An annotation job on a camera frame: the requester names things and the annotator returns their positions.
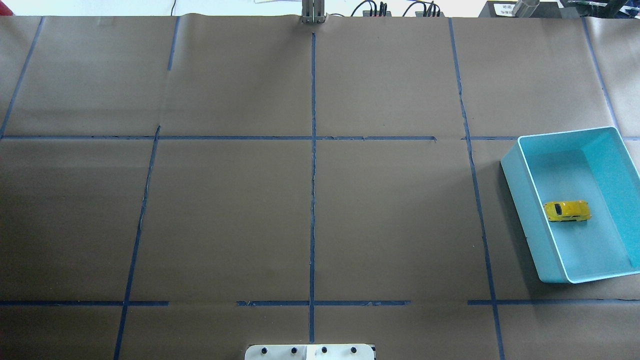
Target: white bracket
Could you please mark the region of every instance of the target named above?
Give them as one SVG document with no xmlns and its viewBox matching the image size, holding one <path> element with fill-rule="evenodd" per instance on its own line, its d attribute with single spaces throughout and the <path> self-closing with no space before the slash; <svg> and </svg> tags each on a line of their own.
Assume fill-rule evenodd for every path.
<svg viewBox="0 0 640 360">
<path fill-rule="evenodd" d="M 302 22 L 322 24 L 326 20 L 324 0 L 302 0 Z"/>
<path fill-rule="evenodd" d="M 252 345 L 244 360 L 375 360 L 374 347 L 367 344 Z"/>
</svg>

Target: red object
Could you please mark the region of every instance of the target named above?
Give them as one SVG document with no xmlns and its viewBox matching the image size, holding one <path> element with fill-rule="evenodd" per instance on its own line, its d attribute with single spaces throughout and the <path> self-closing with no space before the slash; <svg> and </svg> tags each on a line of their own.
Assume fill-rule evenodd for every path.
<svg viewBox="0 0 640 360">
<path fill-rule="evenodd" d="M 13 15 L 13 11 L 0 1 L 0 15 Z"/>
</svg>

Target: blue box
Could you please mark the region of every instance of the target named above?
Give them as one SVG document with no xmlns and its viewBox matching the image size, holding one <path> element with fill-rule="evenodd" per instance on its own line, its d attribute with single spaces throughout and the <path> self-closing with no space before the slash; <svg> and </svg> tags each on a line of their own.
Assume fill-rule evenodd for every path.
<svg viewBox="0 0 640 360">
<path fill-rule="evenodd" d="M 640 273 L 640 176 L 616 128 L 521 136 L 501 163 L 540 280 Z M 547 221 L 544 203 L 581 199 L 591 219 Z"/>
</svg>

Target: metal cylinder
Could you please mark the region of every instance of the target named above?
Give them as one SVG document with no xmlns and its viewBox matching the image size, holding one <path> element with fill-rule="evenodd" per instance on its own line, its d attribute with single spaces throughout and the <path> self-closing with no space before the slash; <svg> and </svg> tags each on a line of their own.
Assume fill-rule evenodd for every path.
<svg viewBox="0 0 640 360">
<path fill-rule="evenodd" d="M 538 5 L 540 5 L 540 0 L 518 0 L 513 7 L 513 16 L 530 17 Z"/>
</svg>

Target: toy car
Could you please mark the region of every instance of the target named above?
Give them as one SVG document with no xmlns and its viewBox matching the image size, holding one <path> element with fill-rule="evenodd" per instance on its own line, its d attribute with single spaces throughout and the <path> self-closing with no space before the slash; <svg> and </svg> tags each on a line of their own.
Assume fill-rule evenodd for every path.
<svg viewBox="0 0 640 360">
<path fill-rule="evenodd" d="M 585 221 L 591 218 L 589 204 L 584 200 L 548 202 L 545 204 L 545 214 L 550 222 Z"/>
</svg>

